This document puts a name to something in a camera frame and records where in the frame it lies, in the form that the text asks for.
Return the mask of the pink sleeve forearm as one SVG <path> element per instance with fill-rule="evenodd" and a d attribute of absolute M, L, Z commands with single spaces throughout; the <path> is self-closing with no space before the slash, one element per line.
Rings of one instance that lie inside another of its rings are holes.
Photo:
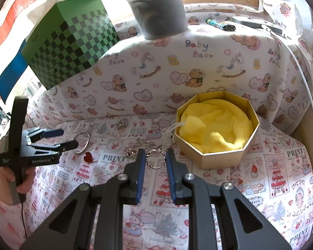
<path fill-rule="evenodd" d="M 20 249 L 26 240 L 22 205 L 7 205 L 0 200 L 0 236 L 10 249 Z"/>

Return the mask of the person's left hand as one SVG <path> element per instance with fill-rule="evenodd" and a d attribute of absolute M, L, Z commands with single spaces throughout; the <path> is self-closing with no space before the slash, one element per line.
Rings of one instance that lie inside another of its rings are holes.
<path fill-rule="evenodd" d="M 6 137 L 0 140 L 0 153 L 5 151 Z M 33 186 L 35 178 L 35 167 L 26 169 L 24 182 L 16 186 L 15 191 L 19 194 L 27 194 Z M 14 205 L 9 183 L 15 182 L 14 172 L 8 167 L 0 167 L 0 200 L 7 205 Z"/>

